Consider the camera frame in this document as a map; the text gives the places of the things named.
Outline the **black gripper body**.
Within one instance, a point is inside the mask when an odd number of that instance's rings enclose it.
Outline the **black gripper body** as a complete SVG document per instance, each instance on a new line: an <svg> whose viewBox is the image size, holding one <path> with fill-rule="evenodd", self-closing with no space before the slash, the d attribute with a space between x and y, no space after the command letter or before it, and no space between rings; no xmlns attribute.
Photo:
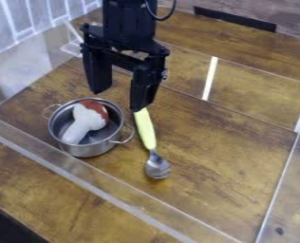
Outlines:
<svg viewBox="0 0 300 243"><path fill-rule="evenodd" d="M82 24L81 31L86 72L111 72L113 65L131 71L147 65L153 72L167 72L171 50L155 40L155 23Z"/></svg>

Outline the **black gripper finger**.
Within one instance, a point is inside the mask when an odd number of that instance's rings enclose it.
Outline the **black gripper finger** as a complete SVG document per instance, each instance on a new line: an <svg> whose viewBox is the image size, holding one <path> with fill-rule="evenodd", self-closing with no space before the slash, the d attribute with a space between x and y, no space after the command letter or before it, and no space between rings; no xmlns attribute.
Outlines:
<svg viewBox="0 0 300 243"><path fill-rule="evenodd" d="M113 65L106 53L85 48L84 65L89 89L94 94L100 94L113 85Z"/></svg>
<svg viewBox="0 0 300 243"><path fill-rule="evenodd" d="M164 76L164 67L153 68L151 65L137 65L133 68L131 109L135 112L155 102Z"/></svg>

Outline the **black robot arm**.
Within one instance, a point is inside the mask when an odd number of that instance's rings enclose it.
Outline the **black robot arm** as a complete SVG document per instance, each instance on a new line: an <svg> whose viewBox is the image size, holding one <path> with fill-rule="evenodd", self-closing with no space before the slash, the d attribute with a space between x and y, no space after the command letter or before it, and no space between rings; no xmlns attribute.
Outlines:
<svg viewBox="0 0 300 243"><path fill-rule="evenodd" d="M102 0L104 26L84 23L81 52L89 89L100 94L113 86L113 66L133 72L131 109L153 103L167 78L171 50L156 40L159 0Z"/></svg>

